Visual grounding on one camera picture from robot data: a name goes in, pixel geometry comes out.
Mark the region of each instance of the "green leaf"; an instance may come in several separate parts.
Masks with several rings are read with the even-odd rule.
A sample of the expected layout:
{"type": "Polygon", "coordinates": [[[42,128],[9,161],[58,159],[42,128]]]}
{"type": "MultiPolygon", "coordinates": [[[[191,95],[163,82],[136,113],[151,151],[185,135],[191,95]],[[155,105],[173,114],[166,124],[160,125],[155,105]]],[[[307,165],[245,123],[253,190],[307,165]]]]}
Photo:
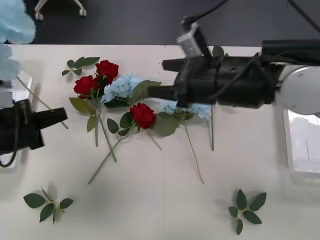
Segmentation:
{"type": "Polygon", "coordinates": [[[118,100],[112,100],[110,102],[106,102],[104,103],[104,105],[108,108],[108,109],[114,109],[114,108],[119,108],[119,107],[129,107],[130,105],[125,101],[127,100],[127,98],[123,98],[123,100],[121,100],[121,98],[118,100]]]}
{"type": "Polygon", "coordinates": [[[116,132],[118,132],[119,126],[114,120],[112,120],[111,118],[108,118],[106,120],[106,124],[108,126],[110,133],[115,134],[116,132]]]}
{"type": "Polygon", "coordinates": [[[71,198],[65,198],[60,202],[60,209],[66,209],[68,207],[70,207],[70,205],[73,203],[74,201],[71,198]]]}
{"type": "Polygon", "coordinates": [[[134,119],[133,114],[131,112],[126,112],[122,115],[120,119],[120,127],[123,129],[127,129],[131,127],[131,122],[134,119]]]}
{"type": "Polygon", "coordinates": [[[53,225],[55,225],[55,221],[56,221],[56,208],[54,209],[53,211],[53,218],[52,218],[52,221],[53,221],[53,225]]]}
{"type": "Polygon", "coordinates": [[[89,133],[96,126],[97,118],[95,116],[90,116],[86,124],[86,131],[89,133]]]}
{"type": "Polygon", "coordinates": [[[222,57],[225,55],[225,51],[222,47],[220,46],[214,46],[212,50],[212,55],[214,57],[222,57]]]}
{"type": "Polygon", "coordinates": [[[260,218],[253,211],[246,210],[243,212],[243,216],[252,224],[262,224],[260,218]]]}
{"type": "Polygon", "coordinates": [[[173,115],[167,112],[159,112],[151,129],[160,136],[167,137],[173,134],[178,126],[179,121],[173,115]]]}
{"type": "Polygon", "coordinates": [[[78,97],[69,97],[69,100],[70,100],[72,106],[76,110],[78,110],[80,113],[83,113],[83,114],[90,113],[89,112],[90,106],[88,105],[88,103],[85,100],[78,98],[78,97]]]}
{"type": "Polygon", "coordinates": [[[43,194],[46,196],[46,198],[50,201],[53,202],[53,200],[47,195],[47,193],[45,192],[45,190],[43,189],[43,187],[41,186],[42,192],[43,194]]]}
{"type": "Polygon", "coordinates": [[[239,210],[243,210],[247,207],[247,198],[241,189],[239,189],[238,195],[236,196],[236,206],[239,210]]]}
{"type": "Polygon", "coordinates": [[[77,61],[75,61],[74,66],[76,69],[79,69],[83,66],[83,60],[85,59],[84,56],[80,57],[77,61]]]}
{"type": "Polygon", "coordinates": [[[240,233],[242,232],[243,228],[244,228],[244,223],[239,218],[238,221],[237,221],[237,224],[236,224],[236,234],[240,235],[240,233]]]}
{"type": "Polygon", "coordinates": [[[234,217],[234,218],[236,218],[236,217],[238,217],[238,208],[237,207],[235,207],[235,206],[230,206],[230,207],[228,207],[228,209],[229,209],[229,213],[230,213],[230,215],[232,216],[232,217],[234,217]]]}
{"type": "Polygon", "coordinates": [[[120,136],[124,137],[125,135],[128,134],[129,130],[130,130],[130,127],[127,128],[127,129],[124,129],[124,130],[119,131],[118,134],[119,134],[120,136]]]}
{"type": "Polygon", "coordinates": [[[46,220],[55,210],[55,205],[53,203],[49,203],[40,212],[40,223],[46,220]]]}
{"type": "Polygon", "coordinates": [[[36,209],[46,202],[43,196],[36,193],[30,193],[28,195],[25,195],[23,199],[25,203],[32,209],[36,209]]]}
{"type": "Polygon", "coordinates": [[[75,67],[75,61],[73,61],[73,60],[67,61],[66,64],[67,64],[68,67],[71,68],[71,69],[75,67]]]}
{"type": "Polygon", "coordinates": [[[98,62],[100,57],[86,57],[81,61],[82,66],[90,66],[98,62]]]}
{"type": "Polygon", "coordinates": [[[148,88],[160,86],[161,82],[145,80],[140,82],[132,92],[131,104],[148,97],[148,88]]]}
{"type": "Polygon", "coordinates": [[[256,196],[256,198],[254,199],[254,201],[251,203],[250,205],[250,210],[251,211],[258,211],[266,202],[266,198],[267,198],[267,193],[263,192],[261,194],[259,194],[258,196],[256,196]]]}
{"type": "Polygon", "coordinates": [[[62,76],[67,75],[69,72],[70,72],[70,70],[64,70],[64,71],[62,72],[62,76]]]}
{"type": "Polygon", "coordinates": [[[73,72],[74,72],[74,74],[77,74],[78,76],[80,76],[81,73],[82,73],[82,69],[81,68],[80,69],[76,69],[76,70],[73,70],[73,72]]]}

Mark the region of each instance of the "white tabletop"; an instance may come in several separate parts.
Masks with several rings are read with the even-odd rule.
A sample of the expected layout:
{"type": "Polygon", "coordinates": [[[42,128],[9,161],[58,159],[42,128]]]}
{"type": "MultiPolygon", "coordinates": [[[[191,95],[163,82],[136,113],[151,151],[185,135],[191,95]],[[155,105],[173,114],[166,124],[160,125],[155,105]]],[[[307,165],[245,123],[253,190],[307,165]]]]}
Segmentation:
{"type": "MultiPolygon", "coordinates": [[[[319,238],[320,189],[290,177],[283,123],[277,109],[217,106],[215,151],[205,120],[189,124],[191,141],[205,184],[201,184],[184,129],[156,138],[145,132],[121,143],[96,180],[88,180],[106,156],[100,129],[87,133],[88,117],[69,102],[76,77],[62,77],[69,59],[101,57],[119,65],[120,74],[172,82],[176,73],[162,70],[165,59],[183,58],[177,46],[23,45],[15,57],[41,83],[40,96],[52,108],[64,107],[69,130],[56,124],[42,131],[45,147],[28,151],[15,173],[0,173],[0,238],[3,240],[313,240],[319,238]],[[23,196],[42,185],[62,200],[75,199],[53,226],[39,223],[39,209],[23,196]],[[228,207],[241,188],[249,197],[267,192],[257,212],[263,224],[244,223],[240,236],[228,207]]],[[[252,56],[256,47],[225,47],[229,55],[252,56]]],[[[41,104],[37,111],[45,110],[41,104]]],[[[105,110],[119,120],[124,110],[105,110]]],[[[109,134],[114,144],[115,136],[109,134]]]]}

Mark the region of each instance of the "red rose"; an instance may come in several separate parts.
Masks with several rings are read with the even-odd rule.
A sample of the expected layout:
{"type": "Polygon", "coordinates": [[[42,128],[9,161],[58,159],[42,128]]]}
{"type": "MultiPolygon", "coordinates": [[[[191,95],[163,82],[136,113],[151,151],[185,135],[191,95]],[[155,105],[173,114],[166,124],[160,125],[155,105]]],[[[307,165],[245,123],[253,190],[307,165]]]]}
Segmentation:
{"type": "Polygon", "coordinates": [[[156,114],[154,114],[154,111],[144,103],[133,105],[130,108],[130,112],[133,114],[134,120],[143,129],[150,128],[156,121],[156,114]]]}
{"type": "Polygon", "coordinates": [[[108,60],[101,61],[100,63],[96,63],[96,70],[101,76],[106,76],[108,85],[112,83],[114,78],[118,76],[119,66],[108,60]]]}
{"type": "Polygon", "coordinates": [[[98,90],[98,78],[94,78],[92,76],[84,76],[80,78],[80,80],[75,81],[74,91],[77,94],[81,94],[80,98],[82,98],[83,94],[90,94],[90,89],[93,88],[96,92],[98,90]]]}

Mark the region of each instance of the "black cable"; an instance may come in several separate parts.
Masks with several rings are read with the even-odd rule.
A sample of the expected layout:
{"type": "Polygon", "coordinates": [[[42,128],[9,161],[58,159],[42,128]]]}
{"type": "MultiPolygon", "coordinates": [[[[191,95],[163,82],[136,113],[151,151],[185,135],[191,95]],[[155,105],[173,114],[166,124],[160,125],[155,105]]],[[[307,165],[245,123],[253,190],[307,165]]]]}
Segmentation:
{"type": "Polygon", "coordinates": [[[226,2],[228,2],[229,0],[223,0],[222,2],[220,2],[218,5],[216,5],[215,7],[213,7],[212,9],[205,11],[203,13],[200,13],[198,15],[195,16],[187,16],[182,20],[182,25],[184,27],[184,29],[186,31],[190,30],[190,26],[191,24],[193,24],[194,22],[198,21],[199,19],[207,16],[208,14],[214,12],[215,10],[217,10],[218,8],[220,8],[223,4],[225,4],[226,2]]]}
{"type": "Polygon", "coordinates": [[[228,90],[228,88],[230,88],[236,81],[239,80],[239,78],[246,73],[246,71],[251,67],[251,64],[256,60],[256,57],[259,55],[259,53],[257,52],[252,58],[251,60],[244,66],[244,68],[237,74],[234,76],[234,78],[232,78],[232,80],[225,86],[223,86],[219,91],[217,91],[215,94],[212,94],[208,97],[208,101],[209,102],[213,102],[215,101],[220,95],[222,95],[223,93],[225,93],[226,90],[228,90]]]}
{"type": "Polygon", "coordinates": [[[309,17],[309,16],[305,13],[305,11],[303,11],[303,10],[301,9],[301,7],[299,7],[299,5],[295,3],[294,0],[288,0],[288,2],[292,5],[293,8],[295,8],[295,10],[297,10],[297,11],[300,13],[300,15],[301,15],[309,24],[312,25],[312,27],[313,27],[315,30],[317,30],[317,31],[320,33],[320,27],[318,26],[318,24],[316,24],[316,22],[313,21],[313,20],[311,19],[311,17],[309,17]]]}
{"type": "Polygon", "coordinates": [[[7,168],[9,167],[15,160],[17,151],[18,151],[18,143],[19,143],[19,131],[20,131],[20,118],[19,118],[19,110],[18,106],[14,103],[14,121],[15,121],[15,131],[14,131],[14,143],[13,143],[13,154],[11,156],[10,161],[7,164],[2,164],[0,161],[0,167],[7,168]]]}

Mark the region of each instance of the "light blue flower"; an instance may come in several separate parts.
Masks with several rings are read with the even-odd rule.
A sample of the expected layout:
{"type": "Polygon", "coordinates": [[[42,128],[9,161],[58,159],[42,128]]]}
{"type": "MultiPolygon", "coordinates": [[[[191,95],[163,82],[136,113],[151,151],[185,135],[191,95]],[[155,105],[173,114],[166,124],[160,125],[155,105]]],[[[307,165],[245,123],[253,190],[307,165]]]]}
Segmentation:
{"type": "MultiPolygon", "coordinates": [[[[173,114],[177,111],[176,101],[167,101],[167,104],[162,105],[162,110],[168,114],[173,114]]],[[[183,109],[183,111],[198,114],[200,118],[209,119],[211,115],[211,106],[207,104],[194,103],[189,108],[183,109]]]]}
{"type": "Polygon", "coordinates": [[[36,33],[34,21],[25,12],[23,0],[0,0],[0,43],[32,42],[36,33]]]}
{"type": "Polygon", "coordinates": [[[5,44],[0,44],[0,80],[12,81],[20,72],[20,63],[10,59],[12,49],[5,44]]]}
{"type": "Polygon", "coordinates": [[[108,103],[116,98],[131,98],[135,87],[143,81],[133,73],[128,73],[110,85],[105,86],[104,95],[101,98],[102,103],[108,103]]]}

